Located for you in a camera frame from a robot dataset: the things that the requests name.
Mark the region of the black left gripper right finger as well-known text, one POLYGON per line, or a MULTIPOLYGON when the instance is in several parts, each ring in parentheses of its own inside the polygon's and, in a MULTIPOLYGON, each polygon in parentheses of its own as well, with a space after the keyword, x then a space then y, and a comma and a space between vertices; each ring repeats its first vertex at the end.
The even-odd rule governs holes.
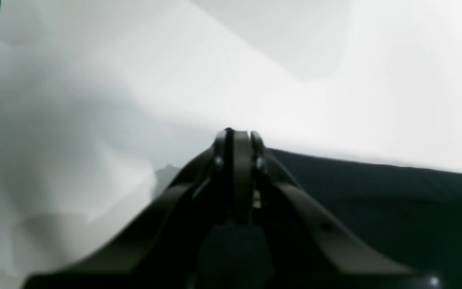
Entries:
POLYGON ((264 146, 233 132, 233 220, 263 231, 274 273, 266 289, 442 289, 437 273, 374 250, 319 202, 264 146))

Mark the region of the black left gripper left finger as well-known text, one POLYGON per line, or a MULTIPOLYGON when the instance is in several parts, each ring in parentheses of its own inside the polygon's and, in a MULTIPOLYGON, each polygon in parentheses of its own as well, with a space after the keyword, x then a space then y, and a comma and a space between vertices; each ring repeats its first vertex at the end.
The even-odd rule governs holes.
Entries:
POLYGON ((24 288, 187 288, 204 238, 229 214, 232 166, 227 128, 109 243, 65 269, 32 276, 24 288))

